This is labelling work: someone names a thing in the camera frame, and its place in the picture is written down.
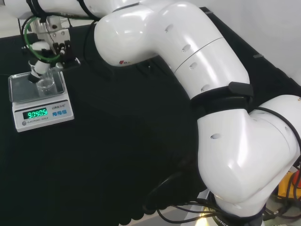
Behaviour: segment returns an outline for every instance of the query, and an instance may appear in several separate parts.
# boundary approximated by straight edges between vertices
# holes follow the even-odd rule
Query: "black strap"
[[[45,23],[48,13],[46,13],[40,6],[38,0],[26,0],[29,5],[30,10],[32,11],[35,17],[41,18],[40,22]]]
[[[215,112],[231,109],[248,109],[253,99],[252,85],[231,82],[229,86],[216,88],[195,96],[191,107],[197,119]]]
[[[95,16],[93,13],[91,13],[91,11],[87,8],[87,6],[85,5],[84,0],[77,0],[81,6],[81,8],[85,11],[85,13],[92,19],[95,21],[99,21],[100,18],[98,18],[97,16]]]

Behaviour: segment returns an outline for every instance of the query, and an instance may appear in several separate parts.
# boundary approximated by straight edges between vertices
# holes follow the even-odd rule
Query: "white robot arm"
[[[86,16],[78,0],[39,0],[46,12]],[[95,44],[114,66],[160,55],[190,99],[249,84],[248,73],[211,20],[196,6],[176,0],[85,0],[97,17]],[[31,15],[26,0],[5,0],[18,18]],[[301,134],[301,98],[276,97],[262,105],[286,117]],[[300,156],[297,139],[278,117],[241,108],[213,111],[198,119],[200,175],[224,211],[250,217]]]

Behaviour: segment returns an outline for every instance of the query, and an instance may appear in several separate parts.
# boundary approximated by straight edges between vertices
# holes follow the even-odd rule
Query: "green cable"
[[[43,57],[43,56],[41,56],[40,54],[38,54],[36,51],[33,50],[31,44],[30,44],[29,41],[28,41],[28,38],[27,38],[27,31],[28,31],[28,28],[29,28],[30,24],[31,24],[33,21],[35,21],[36,19],[37,19],[36,17],[33,17],[33,18],[28,22],[28,24],[27,24],[26,27],[25,27],[25,31],[24,31],[25,42],[26,42],[26,44],[27,44],[29,50],[30,50],[37,58],[39,58],[39,59],[41,59],[41,60],[47,60],[47,61],[50,61],[50,62],[51,62],[51,61],[56,61],[58,58],[60,58],[60,55],[57,55],[57,56],[54,57],[54,58]]]

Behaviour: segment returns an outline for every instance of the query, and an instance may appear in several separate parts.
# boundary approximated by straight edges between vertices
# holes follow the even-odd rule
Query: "robot end effector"
[[[37,58],[37,63],[31,65],[32,73],[29,80],[36,83],[40,76],[45,74],[51,67],[56,64],[60,70],[77,66],[79,60],[75,58],[70,42],[68,29],[63,29],[58,16],[48,16],[44,19],[35,19],[29,21],[32,31],[37,34],[38,41],[32,45],[25,42],[27,49]]]

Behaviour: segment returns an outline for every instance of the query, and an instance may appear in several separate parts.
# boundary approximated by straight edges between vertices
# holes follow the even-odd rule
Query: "white wall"
[[[191,0],[301,85],[301,0]]]

